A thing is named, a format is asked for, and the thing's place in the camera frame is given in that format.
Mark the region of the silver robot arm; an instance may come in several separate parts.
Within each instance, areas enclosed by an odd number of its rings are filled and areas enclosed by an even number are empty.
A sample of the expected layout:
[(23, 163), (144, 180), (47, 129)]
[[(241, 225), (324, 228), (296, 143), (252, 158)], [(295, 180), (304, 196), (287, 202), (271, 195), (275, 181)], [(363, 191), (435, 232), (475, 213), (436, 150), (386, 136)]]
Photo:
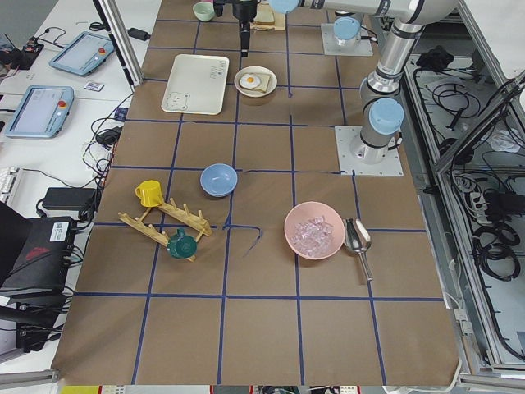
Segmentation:
[(284, 15), (298, 7), (305, 7), (394, 19), (376, 69), (368, 75), (360, 88), (363, 106), (366, 108), (370, 102), (391, 97), (399, 91), (404, 66), (424, 27), (448, 16), (458, 5), (456, 1), (448, 0), (270, 1), (269, 4), (273, 11)]
[(362, 39), (370, 40), (369, 36), (362, 36), (362, 30), (361, 22), (352, 16), (339, 17), (333, 24), (334, 37), (341, 47), (356, 46)]

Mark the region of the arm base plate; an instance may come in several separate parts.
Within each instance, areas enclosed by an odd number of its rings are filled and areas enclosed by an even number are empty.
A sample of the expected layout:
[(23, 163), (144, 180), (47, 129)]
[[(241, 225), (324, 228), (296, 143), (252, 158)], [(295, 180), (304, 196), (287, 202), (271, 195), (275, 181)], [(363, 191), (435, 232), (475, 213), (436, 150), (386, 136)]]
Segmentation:
[(340, 173), (345, 176), (403, 176), (395, 139), (382, 148), (372, 148), (361, 139), (361, 126), (335, 126)]
[(370, 39), (357, 34), (352, 39), (338, 39), (334, 34), (334, 25), (321, 24), (322, 46), (325, 55), (346, 57), (371, 57), (373, 55)]

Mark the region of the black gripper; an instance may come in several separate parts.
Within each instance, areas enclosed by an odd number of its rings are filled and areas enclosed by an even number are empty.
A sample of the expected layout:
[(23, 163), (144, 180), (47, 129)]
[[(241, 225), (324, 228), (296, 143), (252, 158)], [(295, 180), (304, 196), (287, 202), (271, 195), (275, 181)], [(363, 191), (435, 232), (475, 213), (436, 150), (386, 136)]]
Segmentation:
[[(213, 10), (216, 17), (222, 17), (225, 0), (213, 0)], [(232, 3), (233, 16), (239, 22), (240, 54), (242, 57), (249, 55), (250, 48), (250, 22), (257, 15), (257, 0), (235, 0)]]

